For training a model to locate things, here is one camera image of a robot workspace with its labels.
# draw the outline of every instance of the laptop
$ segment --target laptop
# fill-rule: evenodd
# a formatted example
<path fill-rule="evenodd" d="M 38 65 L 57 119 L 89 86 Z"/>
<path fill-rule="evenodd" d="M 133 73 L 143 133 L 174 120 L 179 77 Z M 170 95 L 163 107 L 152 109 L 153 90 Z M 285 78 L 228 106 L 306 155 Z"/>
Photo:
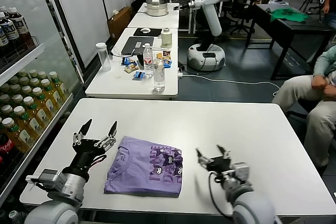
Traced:
<path fill-rule="evenodd" d="M 153 46 L 153 37 L 129 37 L 124 48 L 121 51 L 122 55 L 142 55 L 146 43 Z"/>

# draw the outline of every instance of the white table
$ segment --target white table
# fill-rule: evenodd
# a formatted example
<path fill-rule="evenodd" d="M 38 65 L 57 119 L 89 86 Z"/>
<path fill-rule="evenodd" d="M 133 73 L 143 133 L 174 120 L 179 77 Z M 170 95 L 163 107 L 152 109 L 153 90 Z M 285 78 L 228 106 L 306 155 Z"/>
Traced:
<path fill-rule="evenodd" d="M 129 23 L 128 27 L 149 27 L 149 28 L 178 28 L 179 10 L 173 10 L 173 7 L 178 6 L 178 3 L 168 3 L 169 13 L 165 16 L 150 16 L 147 13 L 138 12 Z M 144 4 L 141 10 L 146 12 Z"/>
<path fill-rule="evenodd" d="M 36 169 L 62 170 L 72 161 L 72 135 L 93 119 L 88 138 L 101 139 L 118 121 L 116 145 L 102 163 L 90 169 L 83 209 L 218 215 L 208 191 L 208 172 L 197 163 L 195 148 L 207 157 L 220 155 L 216 144 L 231 150 L 233 162 L 247 162 L 250 182 L 268 195 L 280 216 L 335 215 L 336 205 L 279 106 L 215 103 L 82 99 Z M 179 198 L 103 194 L 117 146 L 123 136 L 180 148 L 183 181 Z M 213 183 L 215 200 L 230 212 L 225 192 Z M 39 205 L 46 192 L 29 186 L 20 200 Z"/>
<path fill-rule="evenodd" d="M 117 41 L 113 52 L 121 51 L 130 36 L 133 36 L 137 28 L 126 28 L 121 37 Z M 153 91 L 153 78 L 143 78 L 142 81 L 132 80 L 134 73 L 127 73 L 124 71 L 125 66 L 121 65 L 122 58 L 113 57 L 111 60 L 112 69 L 108 72 L 100 70 L 86 89 L 85 93 L 88 97 L 95 98 L 118 98 L 118 99 L 156 99 L 169 100 L 176 97 L 178 93 L 178 32 L 177 29 L 171 29 L 173 32 L 173 47 L 167 49 L 171 51 L 172 65 L 171 68 L 165 69 L 165 90 L 156 93 Z M 161 47 L 161 38 L 154 38 L 154 47 Z M 153 51 L 153 57 L 160 51 Z"/>

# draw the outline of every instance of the hand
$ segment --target hand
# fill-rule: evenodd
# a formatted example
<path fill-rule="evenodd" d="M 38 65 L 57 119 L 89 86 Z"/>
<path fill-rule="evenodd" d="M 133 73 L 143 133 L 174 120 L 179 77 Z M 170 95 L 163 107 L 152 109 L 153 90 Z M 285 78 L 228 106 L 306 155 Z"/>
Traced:
<path fill-rule="evenodd" d="M 327 80 L 323 76 L 314 76 L 311 82 L 311 87 L 316 90 L 324 89 L 327 85 Z"/>
<path fill-rule="evenodd" d="M 323 6 L 323 13 L 324 13 L 324 14 L 327 14 L 327 13 L 329 12 L 329 9 L 330 9 L 330 6 L 324 4 L 324 6 Z"/>
<path fill-rule="evenodd" d="M 336 100 L 336 87 L 334 85 L 327 85 L 323 90 L 323 99 L 327 101 Z"/>

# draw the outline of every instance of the beige pants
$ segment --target beige pants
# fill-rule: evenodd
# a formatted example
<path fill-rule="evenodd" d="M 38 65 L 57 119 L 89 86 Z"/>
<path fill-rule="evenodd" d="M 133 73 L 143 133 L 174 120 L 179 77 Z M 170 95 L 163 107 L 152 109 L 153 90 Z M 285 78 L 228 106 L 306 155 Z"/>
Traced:
<path fill-rule="evenodd" d="M 336 102 L 321 101 L 322 91 L 311 87 L 312 76 L 298 76 L 285 81 L 273 103 L 286 112 L 298 100 L 320 101 L 307 117 L 305 149 L 316 166 L 328 163 L 328 150 L 336 123 Z"/>

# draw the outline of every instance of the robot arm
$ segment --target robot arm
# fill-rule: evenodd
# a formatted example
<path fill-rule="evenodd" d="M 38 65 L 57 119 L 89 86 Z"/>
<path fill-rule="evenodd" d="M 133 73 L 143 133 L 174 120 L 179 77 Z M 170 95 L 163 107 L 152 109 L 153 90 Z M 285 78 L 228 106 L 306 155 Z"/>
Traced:
<path fill-rule="evenodd" d="M 84 185 L 89 180 L 89 169 L 102 162 L 106 152 L 114 145 L 117 122 L 108 135 L 101 140 L 85 139 L 92 120 L 82 126 L 79 133 L 73 135 L 76 155 L 70 166 L 59 170 L 45 169 L 39 176 L 27 176 L 33 184 L 48 192 L 51 201 L 42 203 L 29 213 L 25 224 L 77 224 L 77 211 L 84 199 Z"/>
<path fill-rule="evenodd" d="M 198 162 L 215 174 L 215 182 L 225 190 L 226 200 L 233 207 L 234 223 L 281 224 L 270 200 L 255 192 L 248 182 L 249 166 L 244 162 L 231 164 L 230 153 L 217 147 L 222 156 L 214 158 L 206 158 L 196 149 Z"/>

